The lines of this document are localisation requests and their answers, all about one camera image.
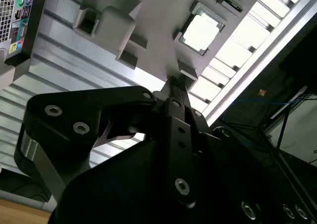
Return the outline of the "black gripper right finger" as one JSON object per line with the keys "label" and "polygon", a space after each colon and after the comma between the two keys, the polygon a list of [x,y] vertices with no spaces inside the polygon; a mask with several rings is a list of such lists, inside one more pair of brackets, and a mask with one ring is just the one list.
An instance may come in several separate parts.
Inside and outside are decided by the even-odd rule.
{"label": "black gripper right finger", "polygon": [[194,157],[229,157],[233,135],[223,126],[211,128],[201,112],[191,106],[186,83],[178,82],[185,107],[185,122],[191,128],[191,151]]}

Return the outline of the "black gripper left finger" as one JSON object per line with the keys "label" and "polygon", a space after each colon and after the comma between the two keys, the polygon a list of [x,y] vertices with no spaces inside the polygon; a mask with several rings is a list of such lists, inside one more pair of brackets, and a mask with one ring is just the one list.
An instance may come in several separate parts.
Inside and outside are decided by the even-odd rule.
{"label": "black gripper left finger", "polygon": [[57,201],[77,177],[144,141],[191,145],[178,80],[33,96],[14,153],[18,168]]}

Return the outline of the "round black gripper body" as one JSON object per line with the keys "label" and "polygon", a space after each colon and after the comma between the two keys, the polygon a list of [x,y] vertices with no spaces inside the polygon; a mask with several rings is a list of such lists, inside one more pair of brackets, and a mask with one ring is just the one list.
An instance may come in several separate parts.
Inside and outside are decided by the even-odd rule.
{"label": "round black gripper body", "polygon": [[144,141],[75,178],[52,224],[314,224],[284,174],[236,138]]}

